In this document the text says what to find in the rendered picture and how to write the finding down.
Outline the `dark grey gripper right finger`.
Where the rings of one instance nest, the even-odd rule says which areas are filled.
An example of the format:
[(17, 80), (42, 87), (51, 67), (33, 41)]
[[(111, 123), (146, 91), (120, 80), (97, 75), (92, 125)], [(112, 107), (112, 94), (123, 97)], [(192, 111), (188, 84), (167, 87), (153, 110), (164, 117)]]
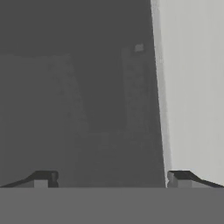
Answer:
[(168, 171), (168, 188), (223, 188), (216, 184), (199, 178), (191, 171)]

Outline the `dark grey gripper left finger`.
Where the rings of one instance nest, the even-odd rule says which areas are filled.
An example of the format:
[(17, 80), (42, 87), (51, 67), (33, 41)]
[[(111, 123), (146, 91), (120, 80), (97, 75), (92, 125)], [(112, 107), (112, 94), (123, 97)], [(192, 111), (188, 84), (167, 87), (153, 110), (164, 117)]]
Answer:
[(30, 183), (32, 181), (41, 181), (41, 180), (44, 180), (46, 182), (47, 187), (58, 188), (59, 187), (58, 179), (59, 179), (59, 173), (57, 171), (35, 171), (27, 178), (20, 179), (16, 182), (12, 182), (7, 185), (1, 185), (1, 188), (12, 188)]

